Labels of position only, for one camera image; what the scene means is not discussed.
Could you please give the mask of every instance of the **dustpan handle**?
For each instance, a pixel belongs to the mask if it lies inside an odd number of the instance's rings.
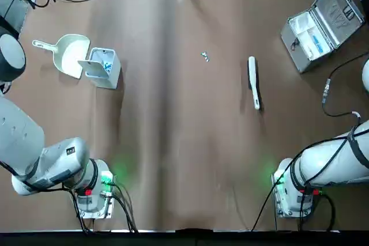
[[[50,50],[54,53],[58,52],[58,48],[52,44],[48,44],[48,43],[44,43],[43,41],[39,41],[39,40],[34,40],[32,41],[32,45],[35,47],[39,47],[45,50]]]

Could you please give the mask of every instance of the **open case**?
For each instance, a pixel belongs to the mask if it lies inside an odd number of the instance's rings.
[[[287,19],[281,36],[302,73],[321,63],[363,24],[364,16],[352,0],[315,0],[309,9]]]

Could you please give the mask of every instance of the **screw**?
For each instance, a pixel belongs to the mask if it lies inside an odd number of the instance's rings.
[[[205,52],[203,52],[203,53],[201,53],[201,56],[204,56],[204,57],[205,57],[205,60],[206,60],[206,62],[207,62],[207,63],[210,61],[210,59],[209,59],[209,57],[208,57],[208,55],[207,55],[206,51],[205,51]]]

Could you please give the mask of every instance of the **white container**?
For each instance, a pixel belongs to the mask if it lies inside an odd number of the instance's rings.
[[[97,87],[116,89],[121,72],[121,62],[115,51],[108,48],[91,49],[89,60],[79,60],[85,75]]]

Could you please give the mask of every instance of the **case latch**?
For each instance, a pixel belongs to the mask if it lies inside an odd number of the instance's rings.
[[[291,51],[294,51],[296,46],[298,46],[300,44],[300,41],[298,38],[295,38],[295,40],[293,41],[293,43],[291,44]]]

